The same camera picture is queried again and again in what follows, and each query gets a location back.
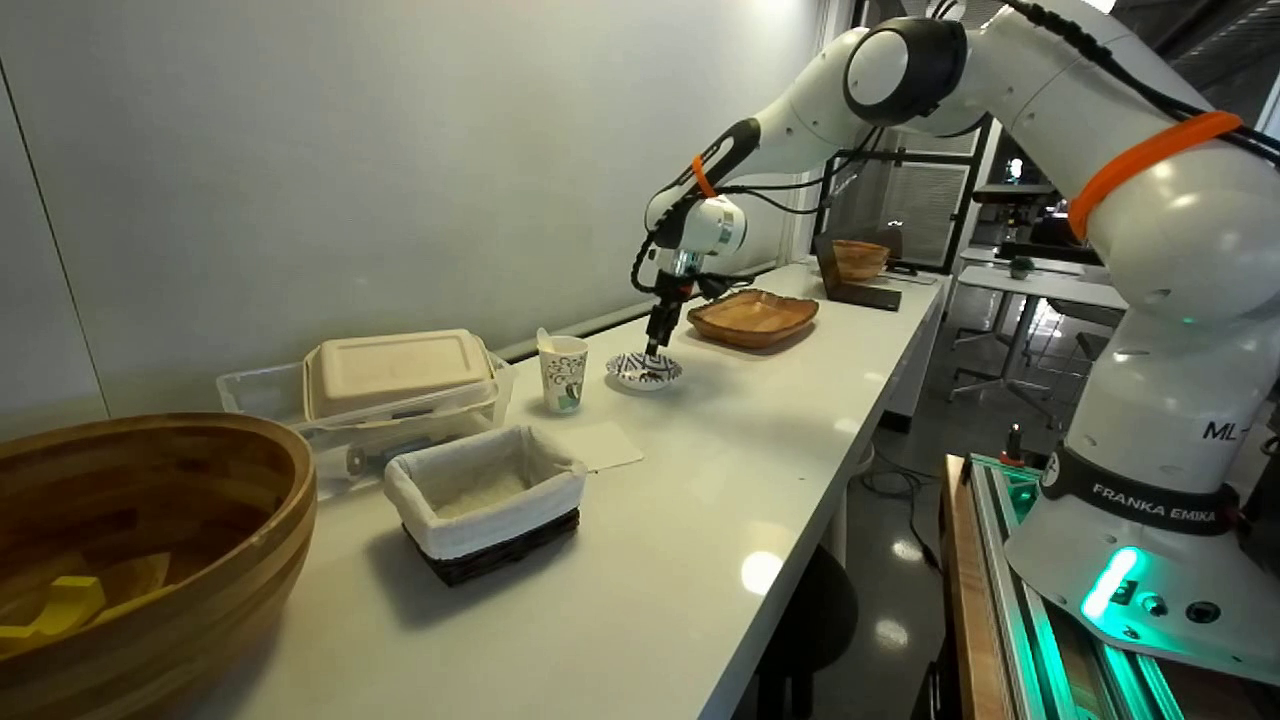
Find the white table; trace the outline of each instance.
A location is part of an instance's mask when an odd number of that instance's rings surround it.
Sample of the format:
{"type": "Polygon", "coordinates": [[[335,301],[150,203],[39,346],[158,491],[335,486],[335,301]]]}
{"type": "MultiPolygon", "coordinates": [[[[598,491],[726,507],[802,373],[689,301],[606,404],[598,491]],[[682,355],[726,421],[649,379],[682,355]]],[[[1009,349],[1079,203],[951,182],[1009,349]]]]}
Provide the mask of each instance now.
{"type": "Polygon", "coordinates": [[[1119,311],[1128,308],[1124,295],[1095,270],[1056,263],[1056,262],[1036,262],[1036,270],[1019,274],[1019,277],[1009,263],[1003,270],[970,263],[957,277],[957,284],[962,288],[1000,293],[996,331],[1000,331],[1009,295],[1023,295],[1023,306],[1019,306],[1015,328],[1009,338],[1000,373],[983,376],[983,373],[962,369],[964,376],[977,376],[977,379],[951,385],[951,396],[979,393],[989,385],[1003,385],[1009,393],[1023,396],[1033,410],[1040,410],[1036,396],[1033,396],[1033,393],[1040,393],[1040,385],[1015,379],[1011,376],[1011,359],[1023,351],[1023,342],[1029,342],[1029,328],[1036,321],[1040,301],[1070,301],[1070,306],[1119,308],[1119,311]]]}
{"type": "MultiPolygon", "coordinates": [[[[797,263],[760,288],[817,295],[822,282],[797,263]]],[[[510,423],[640,454],[593,473],[575,537],[446,587],[377,488],[327,500],[274,645],[198,718],[732,718],[846,498],[840,464],[942,295],[938,282],[895,288],[900,311],[826,301],[817,331],[776,355],[686,326],[689,376],[658,396],[606,385],[614,355],[646,349],[646,321],[599,331],[583,411],[566,421],[538,411],[538,363],[517,363],[510,423]]]]}

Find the robotic arm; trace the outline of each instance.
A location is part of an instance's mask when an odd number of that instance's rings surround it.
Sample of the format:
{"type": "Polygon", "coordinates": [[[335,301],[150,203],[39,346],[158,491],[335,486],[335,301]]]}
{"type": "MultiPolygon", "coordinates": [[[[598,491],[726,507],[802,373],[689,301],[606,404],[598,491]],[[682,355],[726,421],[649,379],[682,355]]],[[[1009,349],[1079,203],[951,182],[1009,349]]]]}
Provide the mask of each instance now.
{"type": "Polygon", "coordinates": [[[726,288],[702,274],[744,240],[726,182],[822,167],[883,123],[951,135],[983,111],[1073,196],[1076,235],[1128,301],[1009,565],[1110,645],[1280,685],[1264,632],[1280,581],[1241,553],[1224,500],[1280,373],[1280,149],[1087,3],[1009,0],[979,28],[894,21],[831,42],[654,200],[649,351],[689,295],[726,288]]]}

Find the ceiling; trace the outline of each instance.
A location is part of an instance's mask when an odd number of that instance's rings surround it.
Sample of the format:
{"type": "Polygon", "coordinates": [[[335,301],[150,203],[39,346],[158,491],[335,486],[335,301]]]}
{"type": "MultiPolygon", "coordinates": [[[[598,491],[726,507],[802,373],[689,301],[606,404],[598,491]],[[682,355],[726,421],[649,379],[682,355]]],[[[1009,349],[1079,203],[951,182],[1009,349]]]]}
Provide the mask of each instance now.
{"type": "MultiPolygon", "coordinates": [[[[868,15],[926,11],[933,0],[868,0],[868,15]]],[[[1215,110],[1255,118],[1280,76],[1280,0],[1115,0],[1113,15],[1154,46],[1215,110]]]]}

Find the paper cup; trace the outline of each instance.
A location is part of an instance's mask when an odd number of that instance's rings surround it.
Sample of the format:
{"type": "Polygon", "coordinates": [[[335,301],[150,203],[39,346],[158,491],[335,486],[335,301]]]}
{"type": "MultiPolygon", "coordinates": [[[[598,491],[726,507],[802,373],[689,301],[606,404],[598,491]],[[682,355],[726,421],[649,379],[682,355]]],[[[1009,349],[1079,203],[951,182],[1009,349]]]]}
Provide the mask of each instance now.
{"type": "Polygon", "coordinates": [[[575,338],[540,338],[538,355],[545,363],[545,410],[572,416],[583,410],[587,346],[575,338]]]}

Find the green light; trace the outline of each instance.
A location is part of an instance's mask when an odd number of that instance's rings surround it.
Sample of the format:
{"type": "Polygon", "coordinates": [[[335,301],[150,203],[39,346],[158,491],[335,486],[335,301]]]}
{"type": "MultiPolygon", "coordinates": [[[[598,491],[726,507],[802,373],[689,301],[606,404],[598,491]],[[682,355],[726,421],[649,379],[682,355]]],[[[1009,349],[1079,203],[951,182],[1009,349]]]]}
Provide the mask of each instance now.
{"type": "Polygon", "coordinates": [[[1095,585],[1084,595],[1084,617],[1102,623],[1110,612],[1113,595],[1119,593],[1124,577],[1137,568],[1137,547],[1115,547],[1110,568],[1095,577],[1095,585]]]}

